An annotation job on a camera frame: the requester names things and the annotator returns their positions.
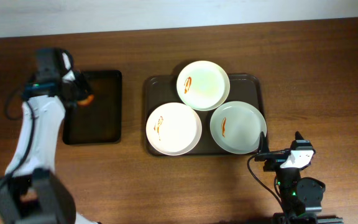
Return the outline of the cream white plate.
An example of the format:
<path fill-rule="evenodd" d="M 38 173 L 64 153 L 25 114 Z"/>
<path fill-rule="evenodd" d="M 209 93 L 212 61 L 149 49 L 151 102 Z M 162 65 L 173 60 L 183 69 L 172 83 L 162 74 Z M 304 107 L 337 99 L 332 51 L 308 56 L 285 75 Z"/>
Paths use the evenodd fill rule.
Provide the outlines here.
<path fill-rule="evenodd" d="M 198 111 L 209 111 L 223 104 L 230 92 L 228 74 L 218 64 L 199 60 L 186 65 L 176 82 L 184 104 Z"/>

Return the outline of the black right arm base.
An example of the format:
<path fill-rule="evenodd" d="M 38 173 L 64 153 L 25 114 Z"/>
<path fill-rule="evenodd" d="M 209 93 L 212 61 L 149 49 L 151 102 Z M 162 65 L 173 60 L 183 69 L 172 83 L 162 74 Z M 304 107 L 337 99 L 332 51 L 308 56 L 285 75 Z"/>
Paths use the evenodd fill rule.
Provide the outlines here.
<path fill-rule="evenodd" d="M 344 224 L 343 218 L 335 216 L 317 217 L 307 214 L 302 217 L 286 218 L 284 214 L 275 213 L 270 221 L 271 224 Z"/>

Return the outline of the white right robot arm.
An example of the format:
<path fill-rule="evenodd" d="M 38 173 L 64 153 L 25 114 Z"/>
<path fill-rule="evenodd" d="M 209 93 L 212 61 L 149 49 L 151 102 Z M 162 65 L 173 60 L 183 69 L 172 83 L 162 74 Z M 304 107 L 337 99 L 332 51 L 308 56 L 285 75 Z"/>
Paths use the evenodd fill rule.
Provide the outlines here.
<path fill-rule="evenodd" d="M 318 223 L 321 201 L 326 186 L 323 182 L 302 177 L 300 172 L 311 165 L 316 151 L 309 140 L 295 133 L 289 148 L 270 151 L 265 133 L 261 132 L 254 161 L 263 162 L 265 172 L 274 172 L 273 196 L 282 208 L 275 213 L 272 223 Z"/>

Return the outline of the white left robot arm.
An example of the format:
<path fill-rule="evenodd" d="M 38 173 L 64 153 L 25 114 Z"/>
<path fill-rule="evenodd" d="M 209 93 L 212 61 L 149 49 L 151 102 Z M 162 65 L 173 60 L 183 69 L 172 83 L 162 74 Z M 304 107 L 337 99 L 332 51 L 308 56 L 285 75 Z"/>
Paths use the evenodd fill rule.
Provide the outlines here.
<path fill-rule="evenodd" d="M 0 177 L 0 217 L 4 223 L 89 223 L 55 175 L 55 153 L 66 110 L 88 106 L 94 94 L 67 50 L 39 49 L 35 57 L 37 71 L 21 94 L 16 151 Z"/>

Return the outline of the green and orange sponge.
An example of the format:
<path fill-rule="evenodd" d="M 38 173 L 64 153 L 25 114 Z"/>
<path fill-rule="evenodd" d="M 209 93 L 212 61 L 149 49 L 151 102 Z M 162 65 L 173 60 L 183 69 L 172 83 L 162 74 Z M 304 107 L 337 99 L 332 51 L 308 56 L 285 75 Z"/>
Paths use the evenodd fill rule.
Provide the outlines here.
<path fill-rule="evenodd" d="M 88 95 L 84 100 L 77 101 L 78 106 L 88 106 L 94 100 L 94 95 Z"/>

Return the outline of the pinkish white plate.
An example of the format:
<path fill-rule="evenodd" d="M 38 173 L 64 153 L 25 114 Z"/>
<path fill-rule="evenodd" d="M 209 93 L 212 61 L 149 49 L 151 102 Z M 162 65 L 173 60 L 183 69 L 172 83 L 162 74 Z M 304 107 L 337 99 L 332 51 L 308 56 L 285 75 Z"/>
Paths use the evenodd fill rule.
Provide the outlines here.
<path fill-rule="evenodd" d="M 167 156 L 190 152 L 202 135 L 198 114 L 183 103 L 165 103 L 147 118 L 145 133 L 150 145 Z"/>

